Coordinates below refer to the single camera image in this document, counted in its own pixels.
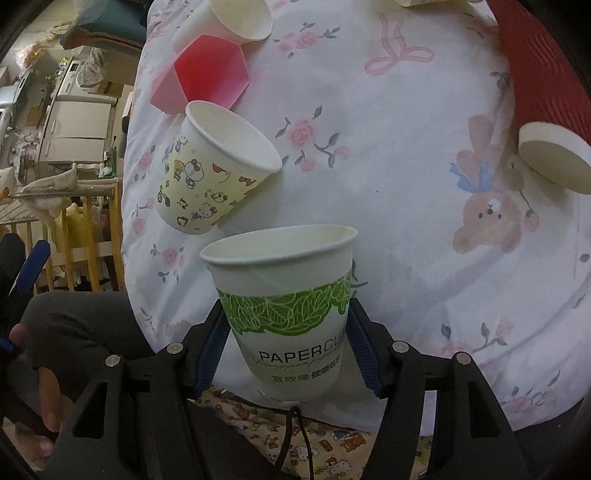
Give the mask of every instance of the green leaf pattern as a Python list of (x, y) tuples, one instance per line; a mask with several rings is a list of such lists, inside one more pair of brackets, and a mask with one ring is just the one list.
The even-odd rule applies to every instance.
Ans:
[(303, 335), (324, 321), (333, 307), (344, 315), (349, 303), (350, 272), (311, 290), (275, 297), (241, 297), (218, 290), (235, 332)]

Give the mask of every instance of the silver bolt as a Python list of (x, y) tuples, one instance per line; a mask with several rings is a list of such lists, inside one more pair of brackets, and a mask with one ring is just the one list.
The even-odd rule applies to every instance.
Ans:
[(115, 365), (117, 365), (119, 363), (120, 360), (121, 360), (121, 357), (119, 355), (109, 355), (107, 357), (107, 360), (105, 360), (105, 365), (107, 367), (114, 367)]
[(166, 351), (171, 354), (180, 353), (183, 351), (183, 344), (179, 342), (171, 343), (166, 347)]
[(406, 352), (408, 352), (408, 343), (399, 340), (398, 342), (394, 342), (392, 344), (392, 348), (394, 349), (395, 352), (406, 353)]
[(456, 360), (462, 365), (467, 365), (470, 362), (472, 362), (472, 357), (468, 355), (466, 352), (460, 352), (456, 355)]

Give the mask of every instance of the drawstring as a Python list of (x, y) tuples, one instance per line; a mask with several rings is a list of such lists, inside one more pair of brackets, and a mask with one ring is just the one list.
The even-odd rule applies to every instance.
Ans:
[(287, 454), (290, 451), (290, 442), (291, 437), (293, 436), (293, 415), (296, 415), (298, 425), (300, 426), (301, 434), (304, 437), (304, 442), (306, 443), (306, 449), (308, 451), (308, 467), (310, 469), (310, 480), (314, 480), (314, 460), (312, 458), (312, 447), (310, 446), (310, 440), (308, 439), (308, 434), (306, 433), (306, 428), (304, 427), (304, 419), (301, 416), (301, 411), (298, 407), (291, 407), (285, 416), (285, 437), (283, 437), (283, 443), (281, 444), (281, 450), (279, 451), (279, 455), (277, 455), (277, 460), (273, 465), (273, 471), (271, 472), (271, 476), (269, 480), (274, 480), (279, 472), (281, 471), (281, 467), (285, 463), (285, 459), (287, 458)]

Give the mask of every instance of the paper cup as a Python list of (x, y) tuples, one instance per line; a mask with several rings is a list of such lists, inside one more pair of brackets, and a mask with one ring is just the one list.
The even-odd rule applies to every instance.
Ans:
[(264, 40), (272, 28), (271, 10), (265, 0), (204, 0), (181, 24), (173, 48), (181, 53), (200, 35), (244, 45)]
[(166, 151), (156, 208), (173, 228), (199, 235), (280, 171), (282, 162), (273, 144), (230, 110), (196, 100), (186, 114)]
[(341, 225), (292, 226), (201, 251), (242, 355), (269, 397), (307, 401), (335, 383), (357, 234)]

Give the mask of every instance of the green leaf paper cup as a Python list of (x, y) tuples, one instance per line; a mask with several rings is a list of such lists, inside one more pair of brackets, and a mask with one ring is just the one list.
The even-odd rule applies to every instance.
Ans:
[(357, 234), (342, 225), (291, 226), (201, 251), (242, 355), (269, 397), (307, 401), (335, 383)]

